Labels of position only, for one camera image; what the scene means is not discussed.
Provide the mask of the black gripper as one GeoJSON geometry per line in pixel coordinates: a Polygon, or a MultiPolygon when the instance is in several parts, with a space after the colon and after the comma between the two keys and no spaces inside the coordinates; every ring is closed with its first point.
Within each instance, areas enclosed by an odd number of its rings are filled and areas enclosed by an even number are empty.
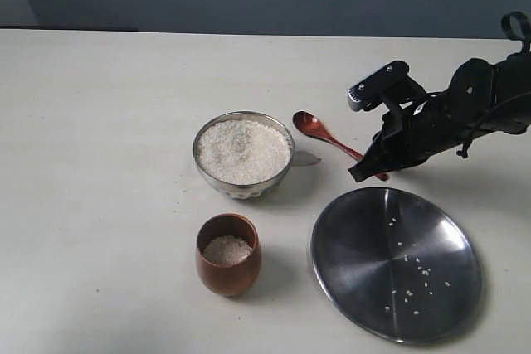
{"type": "Polygon", "coordinates": [[[388,108],[363,159],[349,169],[356,182],[418,166],[455,147],[466,158],[477,138],[476,79],[453,79],[434,95],[406,79],[408,73],[405,61],[391,61],[348,89],[348,105],[354,112],[373,101],[388,108]]]}

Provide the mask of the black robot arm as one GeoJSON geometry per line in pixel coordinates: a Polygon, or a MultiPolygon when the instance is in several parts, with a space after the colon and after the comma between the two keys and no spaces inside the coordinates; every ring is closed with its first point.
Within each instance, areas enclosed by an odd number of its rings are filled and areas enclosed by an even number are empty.
{"type": "Polygon", "coordinates": [[[530,125],[530,54],[495,65],[472,58],[448,87],[426,92],[404,61],[392,61],[348,90],[352,110],[387,106],[382,127],[363,158],[350,168],[356,182],[416,167],[455,148],[467,158],[472,142],[495,132],[520,135],[530,125]]]}

